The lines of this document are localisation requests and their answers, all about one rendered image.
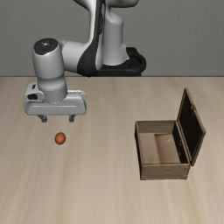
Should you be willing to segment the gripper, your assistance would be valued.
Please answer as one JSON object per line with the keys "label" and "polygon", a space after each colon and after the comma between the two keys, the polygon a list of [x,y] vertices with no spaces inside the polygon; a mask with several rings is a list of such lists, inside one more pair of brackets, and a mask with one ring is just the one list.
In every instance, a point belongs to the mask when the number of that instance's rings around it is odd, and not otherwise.
{"label": "gripper", "polygon": [[30,83],[24,92],[24,112],[29,116],[38,116],[42,123],[47,116],[69,116],[73,123],[77,115],[87,111],[86,93],[81,90],[68,90],[66,98],[57,103],[44,101],[44,94],[39,90],[37,82]]}

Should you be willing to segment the brown egg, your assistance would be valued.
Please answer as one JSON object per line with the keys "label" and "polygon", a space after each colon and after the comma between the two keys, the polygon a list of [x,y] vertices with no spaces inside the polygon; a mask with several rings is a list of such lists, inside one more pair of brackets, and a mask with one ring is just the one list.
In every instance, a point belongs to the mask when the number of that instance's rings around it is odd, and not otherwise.
{"label": "brown egg", "polygon": [[66,141],[66,135],[63,132],[59,132],[56,134],[54,140],[56,144],[63,144]]}

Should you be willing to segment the wooden box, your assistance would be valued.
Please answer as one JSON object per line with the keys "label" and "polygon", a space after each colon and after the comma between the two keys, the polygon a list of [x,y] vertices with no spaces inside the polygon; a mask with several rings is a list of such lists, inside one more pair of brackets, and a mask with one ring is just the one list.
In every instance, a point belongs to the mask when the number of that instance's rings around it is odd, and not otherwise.
{"label": "wooden box", "polygon": [[187,179],[190,161],[176,121],[138,121],[135,140],[141,180]]}

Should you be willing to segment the wooden box lid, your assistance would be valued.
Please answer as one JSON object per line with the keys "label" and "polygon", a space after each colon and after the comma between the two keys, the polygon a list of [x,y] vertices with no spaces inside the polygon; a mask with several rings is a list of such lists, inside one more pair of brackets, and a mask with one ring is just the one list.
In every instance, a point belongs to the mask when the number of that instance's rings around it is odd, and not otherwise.
{"label": "wooden box lid", "polygon": [[200,119],[188,88],[184,89],[177,118],[179,130],[184,140],[186,155],[191,166],[195,165],[204,140],[206,130]]}

